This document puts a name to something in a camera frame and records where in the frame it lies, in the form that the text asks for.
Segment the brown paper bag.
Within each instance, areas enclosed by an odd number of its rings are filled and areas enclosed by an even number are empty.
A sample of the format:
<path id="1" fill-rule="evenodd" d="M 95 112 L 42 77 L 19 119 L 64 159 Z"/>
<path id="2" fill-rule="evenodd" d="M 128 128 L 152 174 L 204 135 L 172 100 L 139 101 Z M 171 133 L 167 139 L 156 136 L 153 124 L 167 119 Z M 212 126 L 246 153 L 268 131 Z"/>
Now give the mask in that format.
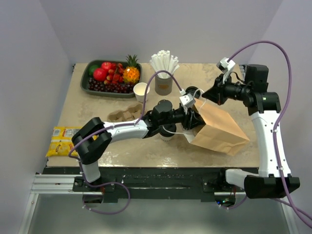
<path id="1" fill-rule="evenodd" d="M 205 125 L 178 133 L 174 133 L 169 127 L 163 127 L 162 130 L 174 134 L 171 140 L 162 140 L 163 142 L 180 149 L 196 149 L 230 156 L 235 156 L 249 144 L 250 139 L 228 112 L 209 104 L 207 100 L 197 98 L 192 109 L 201 115 Z"/>

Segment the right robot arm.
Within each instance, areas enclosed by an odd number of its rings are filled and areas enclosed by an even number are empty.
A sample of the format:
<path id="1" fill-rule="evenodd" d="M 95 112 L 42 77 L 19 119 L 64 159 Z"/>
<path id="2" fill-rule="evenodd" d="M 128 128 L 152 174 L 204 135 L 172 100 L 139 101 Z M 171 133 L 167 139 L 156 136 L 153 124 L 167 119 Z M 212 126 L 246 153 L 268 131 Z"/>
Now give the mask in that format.
<path id="1" fill-rule="evenodd" d="M 300 179 L 292 176 L 284 154 L 280 125 L 279 96 L 268 92 L 269 69 L 265 65 L 247 66 L 245 79 L 233 83 L 233 65 L 219 62 L 221 74 L 213 86 L 202 97 L 218 105 L 228 99 L 242 101 L 256 132 L 260 166 L 253 174 L 242 169 L 226 169 L 225 175 L 217 179 L 220 190 L 227 192 L 234 185 L 242 188 L 250 199 L 283 198 L 300 187 Z"/>

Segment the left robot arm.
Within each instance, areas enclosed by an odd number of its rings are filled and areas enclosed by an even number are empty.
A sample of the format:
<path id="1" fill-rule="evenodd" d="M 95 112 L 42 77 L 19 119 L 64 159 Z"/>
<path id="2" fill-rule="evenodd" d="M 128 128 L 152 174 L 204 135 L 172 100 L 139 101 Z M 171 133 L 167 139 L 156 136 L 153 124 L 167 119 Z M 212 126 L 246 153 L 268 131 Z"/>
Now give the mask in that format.
<path id="1" fill-rule="evenodd" d="M 109 144 L 132 138 L 150 138 L 177 124 L 181 124 L 184 130 L 191 130 L 203 125 L 204 120 L 192 107 L 185 108 L 180 104 L 174 109 L 168 100 L 159 101 L 152 110 L 132 121 L 112 123 L 103 122 L 99 117 L 92 118 L 71 139 L 73 150 L 79 156 L 84 186 L 89 191 L 100 188 L 98 160 Z"/>

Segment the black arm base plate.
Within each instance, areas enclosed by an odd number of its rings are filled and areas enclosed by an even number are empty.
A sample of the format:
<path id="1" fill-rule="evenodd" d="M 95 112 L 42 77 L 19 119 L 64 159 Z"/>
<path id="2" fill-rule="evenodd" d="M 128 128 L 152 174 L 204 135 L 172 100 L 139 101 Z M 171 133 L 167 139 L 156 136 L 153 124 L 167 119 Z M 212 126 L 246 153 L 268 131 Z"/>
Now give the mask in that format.
<path id="1" fill-rule="evenodd" d="M 242 194 L 244 190 L 225 181 L 225 169 L 204 168 L 139 168 L 101 167 L 98 185 L 92 188 L 84 182 L 77 167 L 47 167 L 43 175 L 50 176 L 55 185 L 69 182 L 69 191 L 80 193 L 91 200 L 93 196 L 106 203 L 119 199 L 200 200 L 213 202 L 229 194 Z"/>

